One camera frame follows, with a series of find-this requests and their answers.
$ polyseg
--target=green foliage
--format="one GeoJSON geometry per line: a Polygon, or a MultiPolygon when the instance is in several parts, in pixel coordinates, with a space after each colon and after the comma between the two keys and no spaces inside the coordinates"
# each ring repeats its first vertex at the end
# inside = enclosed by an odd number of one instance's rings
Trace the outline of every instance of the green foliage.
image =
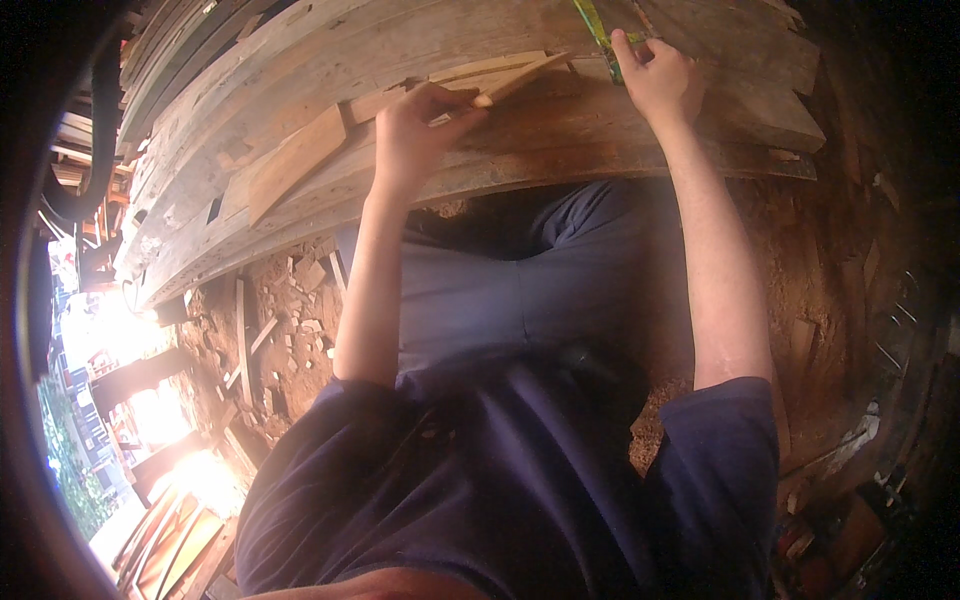
{"type": "Polygon", "coordinates": [[[55,376],[45,375],[36,386],[47,452],[49,458],[60,463],[60,468],[54,469],[58,490],[81,535],[90,541],[116,510],[116,502],[104,497],[104,488],[96,474],[83,474],[84,450],[77,448],[66,425],[67,420],[73,419],[71,400],[54,381],[55,376]]]}

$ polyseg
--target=hand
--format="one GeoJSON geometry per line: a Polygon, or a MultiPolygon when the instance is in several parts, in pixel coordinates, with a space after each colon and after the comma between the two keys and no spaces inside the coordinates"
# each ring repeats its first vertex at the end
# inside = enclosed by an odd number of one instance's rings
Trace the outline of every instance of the hand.
{"type": "Polygon", "coordinates": [[[412,200],[454,142],[487,116],[470,105],[478,91],[450,91],[427,82],[381,110],[376,115],[373,188],[412,200]],[[428,125],[448,112],[449,121],[428,125]]]}
{"type": "Polygon", "coordinates": [[[611,33],[611,44],[630,98],[654,132],[693,125],[704,100],[696,61],[655,38],[635,49],[620,29],[611,33]]]}

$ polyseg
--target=person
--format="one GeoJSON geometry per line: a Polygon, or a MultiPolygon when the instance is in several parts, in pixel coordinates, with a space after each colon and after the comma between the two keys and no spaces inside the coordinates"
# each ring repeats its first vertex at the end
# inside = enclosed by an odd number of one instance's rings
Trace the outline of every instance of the person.
{"type": "Polygon", "coordinates": [[[612,44],[673,180],[695,346],[694,391],[661,408],[645,477],[622,436],[636,412],[612,417],[642,385],[594,350],[630,318],[617,281],[639,249],[637,202],[615,182],[587,185],[539,216],[536,253],[520,260],[405,237],[410,202],[485,115],[473,94],[423,84],[377,115],[334,376],[252,484],[243,592],[764,596],[779,456],[756,265],[693,130],[695,63],[619,30],[612,44]]]}

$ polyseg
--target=sleeve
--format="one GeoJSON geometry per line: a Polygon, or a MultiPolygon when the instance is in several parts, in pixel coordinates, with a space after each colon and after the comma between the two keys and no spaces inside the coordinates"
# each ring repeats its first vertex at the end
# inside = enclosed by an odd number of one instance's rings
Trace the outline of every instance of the sleeve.
{"type": "Polygon", "coordinates": [[[665,587],[763,597],[780,463],[770,384],[740,377],[698,390],[665,404],[660,420],[643,486],[665,587]]]}
{"type": "Polygon", "coordinates": [[[245,595],[321,583],[336,534],[412,420],[394,390],[331,379],[251,485],[236,539],[245,595]]]}

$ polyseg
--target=navy blue t-shirt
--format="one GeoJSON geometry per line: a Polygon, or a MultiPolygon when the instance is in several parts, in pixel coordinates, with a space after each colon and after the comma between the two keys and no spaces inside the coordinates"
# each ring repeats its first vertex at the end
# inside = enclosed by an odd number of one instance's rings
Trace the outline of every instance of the navy blue t-shirt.
{"type": "Polygon", "coordinates": [[[240,515],[245,594],[390,566],[491,598],[761,597],[776,501],[770,385],[668,402],[645,478],[591,390],[534,357],[332,380],[267,458],[240,515]]]}

